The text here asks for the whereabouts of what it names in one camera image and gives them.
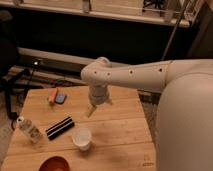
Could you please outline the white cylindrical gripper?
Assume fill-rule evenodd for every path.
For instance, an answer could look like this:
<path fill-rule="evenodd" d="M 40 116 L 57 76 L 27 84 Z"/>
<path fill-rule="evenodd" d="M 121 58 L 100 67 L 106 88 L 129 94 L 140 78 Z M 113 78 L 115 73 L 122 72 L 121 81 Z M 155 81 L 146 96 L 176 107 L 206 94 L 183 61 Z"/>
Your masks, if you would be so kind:
<path fill-rule="evenodd" d="M 87 108 L 86 116 L 90 117 L 97 109 L 96 105 L 101 105 L 106 102 L 109 105 L 113 105 L 112 99 L 109 98 L 109 92 L 107 86 L 102 85 L 90 85 L 89 86 L 89 100 L 92 105 Z"/>

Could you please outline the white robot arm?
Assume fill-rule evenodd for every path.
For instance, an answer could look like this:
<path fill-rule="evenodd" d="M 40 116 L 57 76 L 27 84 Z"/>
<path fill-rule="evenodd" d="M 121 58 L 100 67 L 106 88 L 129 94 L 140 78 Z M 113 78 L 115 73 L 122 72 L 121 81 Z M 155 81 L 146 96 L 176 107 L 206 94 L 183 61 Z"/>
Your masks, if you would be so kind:
<path fill-rule="evenodd" d="M 93 106 L 110 85 L 160 95 L 156 171 L 213 171 L 213 59 L 169 60 L 113 67 L 105 57 L 81 70 Z"/>

